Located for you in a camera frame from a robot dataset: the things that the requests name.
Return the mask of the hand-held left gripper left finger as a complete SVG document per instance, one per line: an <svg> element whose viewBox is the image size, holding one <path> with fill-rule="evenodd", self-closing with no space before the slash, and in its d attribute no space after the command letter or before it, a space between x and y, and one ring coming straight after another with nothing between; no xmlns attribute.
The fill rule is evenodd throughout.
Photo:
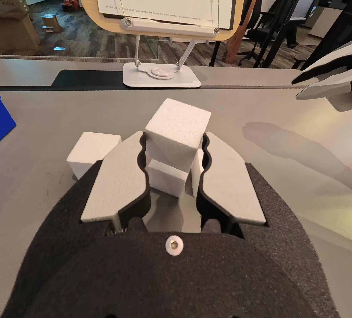
<svg viewBox="0 0 352 318"><path fill-rule="evenodd" d="M138 131L104 157L80 220L109 220L120 232L132 218L147 215L150 208L146 133Z"/></svg>

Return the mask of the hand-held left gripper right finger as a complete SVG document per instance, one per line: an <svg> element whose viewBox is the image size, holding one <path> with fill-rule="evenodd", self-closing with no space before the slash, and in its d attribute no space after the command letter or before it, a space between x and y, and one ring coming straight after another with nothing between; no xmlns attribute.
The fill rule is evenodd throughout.
<svg viewBox="0 0 352 318"><path fill-rule="evenodd" d="M222 233L241 233L240 223L263 226L266 218L243 158L212 132L202 144L203 172L196 196L201 230L216 220Z"/></svg>

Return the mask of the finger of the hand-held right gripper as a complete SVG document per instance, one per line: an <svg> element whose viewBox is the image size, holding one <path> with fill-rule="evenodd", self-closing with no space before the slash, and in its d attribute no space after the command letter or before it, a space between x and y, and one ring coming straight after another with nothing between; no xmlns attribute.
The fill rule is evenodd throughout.
<svg viewBox="0 0 352 318"><path fill-rule="evenodd" d="M352 68L352 46L340 47L323 56L304 69L291 83L295 85L340 68L346 68L347 70Z"/></svg>
<svg viewBox="0 0 352 318"><path fill-rule="evenodd" d="M352 110L352 74L343 72L311 83L296 95L296 100L325 98L339 112Z"/></svg>

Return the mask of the white foam cube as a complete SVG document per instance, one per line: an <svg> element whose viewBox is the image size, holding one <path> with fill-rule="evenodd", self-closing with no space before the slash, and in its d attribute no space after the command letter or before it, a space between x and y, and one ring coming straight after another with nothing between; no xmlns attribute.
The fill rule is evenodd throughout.
<svg viewBox="0 0 352 318"><path fill-rule="evenodd" d="M192 193L193 197L197 196L199 189L200 175L202 174L204 168L202 166L203 161L203 150L199 148L196 152L195 158L191 166L191 180L192 180Z"/></svg>
<svg viewBox="0 0 352 318"><path fill-rule="evenodd" d="M149 162L147 171L151 188L176 198L180 198L184 193L184 187L189 173L154 159Z"/></svg>
<svg viewBox="0 0 352 318"><path fill-rule="evenodd" d="M121 142L120 135L83 132L67 157L76 179L79 180L96 161L103 160Z"/></svg>
<svg viewBox="0 0 352 318"><path fill-rule="evenodd" d="M166 99L145 127L147 154L189 173L210 117L207 110Z"/></svg>

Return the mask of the black desk legs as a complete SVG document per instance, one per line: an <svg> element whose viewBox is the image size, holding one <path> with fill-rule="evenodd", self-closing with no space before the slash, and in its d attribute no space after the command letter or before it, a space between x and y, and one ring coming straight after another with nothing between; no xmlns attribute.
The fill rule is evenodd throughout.
<svg viewBox="0 0 352 318"><path fill-rule="evenodd" d="M317 0L283 0L262 44L253 68L269 68L289 27L301 25L309 17Z"/></svg>

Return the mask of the black office chair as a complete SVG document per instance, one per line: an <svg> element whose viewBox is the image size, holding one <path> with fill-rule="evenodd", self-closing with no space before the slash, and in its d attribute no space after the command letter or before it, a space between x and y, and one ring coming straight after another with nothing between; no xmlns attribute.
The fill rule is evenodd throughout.
<svg viewBox="0 0 352 318"><path fill-rule="evenodd" d="M238 62L238 66L242 66L242 62L244 60L251 60L254 58L257 60L258 55L255 53L255 48L259 43L259 46L262 46L262 43L266 39L267 34L269 33L269 29L267 26L274 21L277 12L269 11L262 12L262 0L256 0L252 15L247 24L245 37L254 42L254 47L249 52L239 52L238 55L244 55L244 57Z"/></svg>

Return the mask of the wooden board document stand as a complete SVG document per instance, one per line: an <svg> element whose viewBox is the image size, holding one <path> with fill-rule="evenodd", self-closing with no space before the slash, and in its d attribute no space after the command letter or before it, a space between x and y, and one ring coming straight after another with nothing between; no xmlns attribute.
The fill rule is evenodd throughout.
<svg viewBox="0 0 352 318"><path fill-rule="evenodd" d="M233 25L230 30L219 26L187 25L168 21L155 21L123 15L122 18L108 17L99 12L98 0L81 0L81 3L97 25L114 33L136 36L133 62L123 65L122 82L131 88L198 88L200 80L185 65L195 45L201 41L225 41L238 29L244 0L235 0ZM141 36L177 37L190 42L176 64L142 63L138 58Z"/></svg>

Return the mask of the blue plastic bin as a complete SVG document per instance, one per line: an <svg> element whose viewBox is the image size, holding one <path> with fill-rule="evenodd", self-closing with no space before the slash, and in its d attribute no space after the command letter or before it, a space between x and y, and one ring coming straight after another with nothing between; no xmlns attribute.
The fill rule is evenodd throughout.
<svg viewBox="0 0 352 318"><path fill-rule="evenodd" d="M0 100L0 140L3 140L15 127L16 122Z"/></svg>

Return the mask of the orange floor tool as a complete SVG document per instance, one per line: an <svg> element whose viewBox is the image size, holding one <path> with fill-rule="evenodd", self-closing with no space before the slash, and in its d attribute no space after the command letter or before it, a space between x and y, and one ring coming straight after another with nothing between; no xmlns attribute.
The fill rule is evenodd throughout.
<svg viewBox="0 0 352 318"><path fill-rule="evenodd" d="M79 0L63 0L61 8L64 12L74 12L80 9Z"/></svg>

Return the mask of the wooden building post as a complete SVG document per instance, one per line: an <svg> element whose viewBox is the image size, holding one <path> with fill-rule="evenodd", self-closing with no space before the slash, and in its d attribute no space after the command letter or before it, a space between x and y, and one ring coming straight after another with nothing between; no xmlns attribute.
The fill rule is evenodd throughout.
<svg viewBox="0 0 352 318"><path fill-rule="evenodd" d="M235 62L256 1L257 0L245 0L240 25L235 34L226 43L224 54L222 56L223 63L233 64Z"/></svg>

